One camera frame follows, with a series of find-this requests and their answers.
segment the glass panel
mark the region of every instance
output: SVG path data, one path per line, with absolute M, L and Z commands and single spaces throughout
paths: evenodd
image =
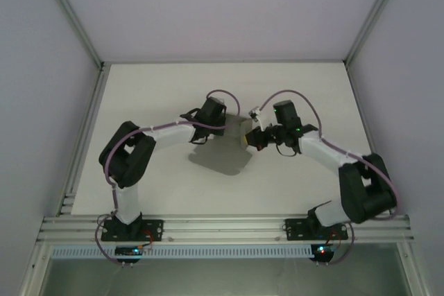
M 52 260 L 41 296 L 410 295 L 395 245 L 356 245 L 338 265 L 309 259 Z

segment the white ceiling panel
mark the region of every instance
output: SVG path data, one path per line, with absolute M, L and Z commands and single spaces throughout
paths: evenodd
M 374 0 L 70 0 L 103 60 L 344 59 Z

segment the black mounting bracket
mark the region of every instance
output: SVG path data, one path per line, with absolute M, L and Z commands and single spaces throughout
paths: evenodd
M 142 214 L 131 224 L 126 225 L 116 216 L 105 221 L 101 240 L 103 242 L 160 242 L 164 232 L 163 220 L 147 220 Z
M 310 228 L 306 218 L 287 218 L 285 220 L 285 232 L 288 241 L 339 241 L 347 240 L 347 227 L 343 224 L 331 227 L 322 227 L 315 234 Z

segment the white table surface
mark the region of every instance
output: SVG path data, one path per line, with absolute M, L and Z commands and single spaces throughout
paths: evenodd
M 112 210 L 110 186 L 98 162 L 117 128 L 131 120 L 139 126 L 161 125 L 200 107 L 212 89 L 237 96 L 242 113 L 261 105 L 281 89 L 305 94 L 323 122 L 325 136 L 358 153 L 369 153 L 350 82 L 341 63 L 122 64 L 112 65 L 89 144 L 72 214 Z M 229 112 L 235 104 L 224 98 Z M 303 123 L 316 125 L 305 102 L 291 99 Z M 305 214 L 337 198 L 337 177 L 306 157 L 282 157 L 274 146 L 257 152 L 209 141 L 155 152 L 139 183 L 144 214 Z

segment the white board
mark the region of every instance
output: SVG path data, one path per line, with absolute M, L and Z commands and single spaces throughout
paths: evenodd
M 213 89 L 236 95 L 244 114 L 277 90 L 298 90 L 318 110 L 327 138 L 354 152 L 370 152 L 341 63 L 112 65 L 72 214 L 112 210 L 111 189 L 98 158 L 121 123 L 131 120 L 150 126 L 174 121 L 200 107 Z M 229 96 L 215 96 L 224 98 L 228 111 L 235 112 Z M 276 97 L 265 109 L 270 119 L 274 121 L 272 104 L 289 98 L 302 122 L 316 125 L 305 102 L 291 94 Z M 245 151 L 217 141 L 156 152 L 139 183 L 143 213 L 159 215 L 304 214 L 338 195 L 337 177 L 315 161 L 280 156 L 273 146 Z

